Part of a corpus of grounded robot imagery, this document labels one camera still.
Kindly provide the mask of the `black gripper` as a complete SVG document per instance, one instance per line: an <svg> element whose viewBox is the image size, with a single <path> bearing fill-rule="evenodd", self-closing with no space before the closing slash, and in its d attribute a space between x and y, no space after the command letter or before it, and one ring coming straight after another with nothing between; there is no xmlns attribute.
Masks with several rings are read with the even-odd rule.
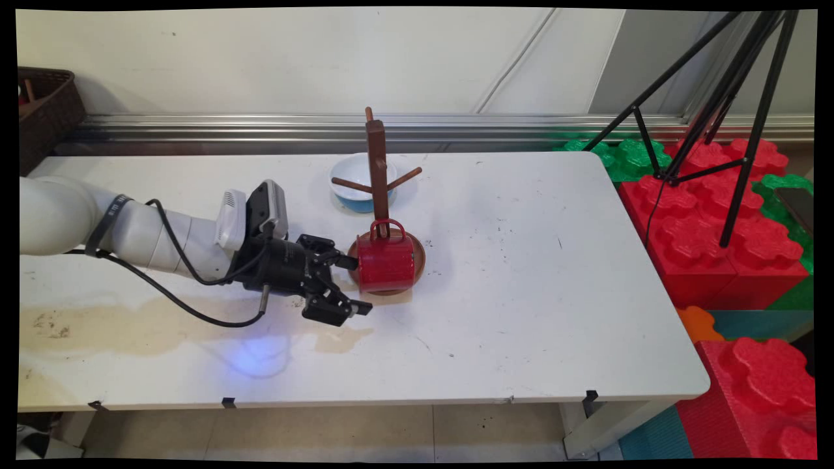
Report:
<svg viewBox="0 0 834 469"><path fill-rule="evenodd" d="M307 320L342 327L355 315L368 315L372 303L352 300L338 286L321 281L327 276L325 265L355 271L358 259L338 250L330 238L310 234L301 234L296 242L249 238L235 253L231 273L246 290L261 291L268 285L272 294L304 297L302 317Z"/></svg>

